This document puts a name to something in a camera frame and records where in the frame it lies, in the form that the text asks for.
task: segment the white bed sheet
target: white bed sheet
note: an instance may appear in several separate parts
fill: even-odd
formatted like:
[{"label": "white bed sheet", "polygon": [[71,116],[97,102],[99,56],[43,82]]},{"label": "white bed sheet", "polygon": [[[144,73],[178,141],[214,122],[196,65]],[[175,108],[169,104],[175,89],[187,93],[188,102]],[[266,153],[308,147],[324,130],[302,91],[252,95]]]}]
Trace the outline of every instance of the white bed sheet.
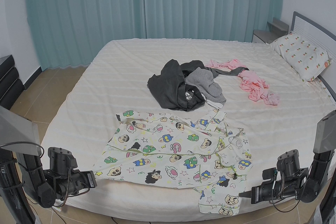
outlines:
[{"label": "white bed sheet", "polygon": [[[247,190],[262,182],[263,169],[275,167],[277,157],[298,149],[301,167],[313,159],[317,122],[335,109],[316,83],[303,83],[295,71],[269,46],[237,41],[191,39],[131,39],[111,41],[86,69],[50,123],[42,146],[72,151],[82,171],[92,169],[119,123],[118,112],[130,108],[164,113],[147,88],[153,74],[160,74],[170,59],[180,64],[191,60],[207,63],[233,58],[245,63],[280,94],[278,106],[253,102],[239,88],[241,78],[220,75],[215,79],[227,99],[226,121],[243,127],[249,137],[253,168]],[[172,111],[181,117],[201,117],[207,104],[192,112]],[[44,156],[43,166],[49,167]],[[170,189],[128,182],[97,180],[98,187],[86,195],[69,198],[68,205],[92,212],[138,221],[194,221],[220,218],[199,212],[199,194],[193,189]],[[268,202],[241,203],[240,213],[269,206]]]}]

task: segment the star print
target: star print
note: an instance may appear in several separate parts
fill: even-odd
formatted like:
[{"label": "star print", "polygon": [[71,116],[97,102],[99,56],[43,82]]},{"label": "star print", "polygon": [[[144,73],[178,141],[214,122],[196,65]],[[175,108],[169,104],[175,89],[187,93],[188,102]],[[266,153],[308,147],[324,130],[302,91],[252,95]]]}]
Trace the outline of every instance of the star print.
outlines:
[{"label": "star print", "polygon": [[212,197],[212,196],[207,197],[207,198],[208,198],[208,199],[207,199],[207,202],[208,202],[209,204],[213,201],[211,197]]},{"label": "star print", "polygon": [[131,172],[135,172],[135,171],[134,171],[134,168],[131,168],[131,167],[128,168],[128,169],[126,169],[126,170],[128,171],[129,174],[130,174]]},{"label": "star print", "polygon": [[180,172],[180,174],[183,175],[183,176],[188,175],[188,174],[187,174],[187,171],[182,171],[182,172]]}]

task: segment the pile of clothes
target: pile of clothes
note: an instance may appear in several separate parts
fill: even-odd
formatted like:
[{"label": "pile of clothes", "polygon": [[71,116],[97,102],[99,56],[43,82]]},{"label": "pile of clothes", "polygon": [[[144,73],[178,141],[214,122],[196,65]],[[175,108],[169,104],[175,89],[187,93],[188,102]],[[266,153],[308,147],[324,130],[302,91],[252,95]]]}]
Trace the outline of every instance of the pile of clothes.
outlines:
[{"label": "pile of clothes", "polygon": [[226,99],[220,85],[214,82],[214,78],[220,74],[242,77],[240,87],[250,92],[251,100],[263,99],[265,104],[271,105],[279,103],[279,96],[267,90],[269,85],[265,80],[237,59],[227,63],[211,60],[206,66],[198,60],[179,65],[172,59],[165,64],[161,75],[153,75],[148,80],[147,86],[162,108],[191,111],[207,102],[221,109]]}]

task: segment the cartoon print pajama top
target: cartoon print pajama top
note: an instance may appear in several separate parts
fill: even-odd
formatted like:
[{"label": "cartoon print pajama top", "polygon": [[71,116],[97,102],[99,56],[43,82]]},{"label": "cartoon print pajama top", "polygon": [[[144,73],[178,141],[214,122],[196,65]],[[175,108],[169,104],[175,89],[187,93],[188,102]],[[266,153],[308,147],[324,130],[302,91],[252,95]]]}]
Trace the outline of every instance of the cartoon print pajama top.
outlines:
[{"label": "cartoon print pajama top", "polygon": [[201,213],[239,212],[252,167],[248,138],[213,109],[196,121],[172,114],[117,115],[121,122],[95,163],[96,179],[108,178],[200,193]]}]

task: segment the gray garment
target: gray garment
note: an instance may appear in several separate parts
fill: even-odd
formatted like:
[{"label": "gray garment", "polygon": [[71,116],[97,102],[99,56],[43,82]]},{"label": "gray garment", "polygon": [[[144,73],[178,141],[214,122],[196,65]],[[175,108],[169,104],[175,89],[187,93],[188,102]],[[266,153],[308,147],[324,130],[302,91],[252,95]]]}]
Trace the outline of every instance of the gray garment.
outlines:
[{"label": "gray garment", "polygon": [[233,69],[231,71],[223,71],[216,68],[210,68],[210,67],[204,67],[204,69],[207,69],[212,72],[213,78],[216,78],[219,74],[221,75],[238,75],[243,70],[249,70],[249,68],[246,67],[237,67],[236,69]]},{"label": "gray garment", "polygon": [[185,83],[196,86],[204,96],[212,102],[226,102],[221,86],[213,81],[212,71],[198,67],[185,78]]}]

